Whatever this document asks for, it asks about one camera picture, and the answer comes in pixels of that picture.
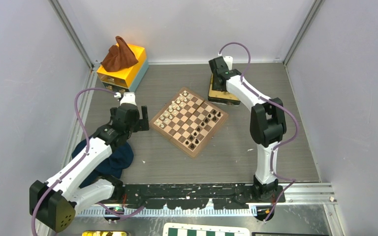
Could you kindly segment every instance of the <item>gray wall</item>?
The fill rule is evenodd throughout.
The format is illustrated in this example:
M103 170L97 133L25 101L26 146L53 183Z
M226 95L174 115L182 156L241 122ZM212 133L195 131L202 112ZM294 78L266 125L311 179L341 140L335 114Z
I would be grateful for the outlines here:
M151 62L207 62L225 43L253 61L283 61L313 0L60 0L92 60L115 36L146 47ZM226 49L238 62L246 53Z
M0 235L30 235L29 187L61 167L88 69L48 1L0 0Z
M290 79L349 235L378 235L378 1L325 1Z

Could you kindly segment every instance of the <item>chessboard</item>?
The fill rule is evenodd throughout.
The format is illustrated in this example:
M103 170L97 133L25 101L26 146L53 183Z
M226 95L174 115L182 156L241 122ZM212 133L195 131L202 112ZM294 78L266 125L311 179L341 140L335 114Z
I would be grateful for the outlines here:
M227 118L226 112L183 87L153 117L150 126L195 158Z

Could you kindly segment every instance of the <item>dark blue towel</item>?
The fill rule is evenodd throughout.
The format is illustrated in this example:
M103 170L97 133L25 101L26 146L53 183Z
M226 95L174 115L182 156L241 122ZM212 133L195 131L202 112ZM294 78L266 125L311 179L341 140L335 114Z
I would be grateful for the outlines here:
M74 149L72 158L75 158L83 148L86 147L86 140L82 140ZM108 158L103 160L80 184L80 188L90 185L100 175L112 175L116 178L120 178L123 169L129 167L134 159L134 153L131 146L125 143L121 147L117 148Z

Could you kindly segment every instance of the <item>table surface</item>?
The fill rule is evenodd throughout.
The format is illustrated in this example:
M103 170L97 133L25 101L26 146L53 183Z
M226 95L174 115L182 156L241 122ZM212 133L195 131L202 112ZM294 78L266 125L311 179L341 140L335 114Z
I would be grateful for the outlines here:
M242 71L245 64L234 68ZM147 105L149 119L159 112L181 87L187 87L205 99L208 97L211 72L207 64L150 65L136 91L138 106ZM298 138L279 149L277 172L298 181L319 181L309 150L293 92L281 63L256 63L250 66L246 79L259 91L283 105L299 120ZM100 81L97 87L103 87ZM118 102L108 93L93 94L86 120L88 133L109 120L109 109ZM212 183L252 182L257 167L256 144L250 136L250 112L243 105L219 105L229 114L196 159L192 159L155 130L133 133L129 143L134 151L132 165L123 171L124 183ZM294 124L286 116L287 140L294 134Z

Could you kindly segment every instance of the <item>white robotic arm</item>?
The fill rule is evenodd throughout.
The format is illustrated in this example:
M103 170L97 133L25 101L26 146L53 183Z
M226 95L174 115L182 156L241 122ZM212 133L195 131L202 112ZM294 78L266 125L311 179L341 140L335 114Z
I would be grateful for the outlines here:
M218 57L209 61L213 74L213 89L235 95L251 112L250 134L257 143L257 169L254 174L256 193L269 193L278 187L278 180L271 170L276 171L277 151L275 148L286 132L284 113L271 106L266 100L283 105L278 98L271 99L251 86L241 73L232 69L232 57Z
M56 182L58 184L44 198L36 215L38 220L55 232L67 228L76 214L91 205L111 198L116 192L122 195L123 183L111 176L102 177L81 189L79 185L103 160L124 145L132 132L149 130L147 107L143 106L141 111L142 119L135 103L134 93L124 93L119 107L110 110L110 123L99 127L92 134L88 151L86 147L83 148L68 165L45 183L37 180L31 185L30 214L32 215L44 192Z
M257 94L260 94L260 96L270 99L270 97L260 93L253 86L251 86L245 78L243 79L243 83L254 89ZM249 91L244 85L242 85L240 75L235 75L231 77L231 79L227 80L226 87L228 92L235 95L250 112L254 105L266 103ZM262 144L257 144L257 170L255 171L254 175L261 184L269 184L274 182L276 179L276 177L270 171L270 154L272 149L279 143L280 142L274 142L269 144L267 147L263 146ZM274 150L273 170L276 170L277 152L277 149Z

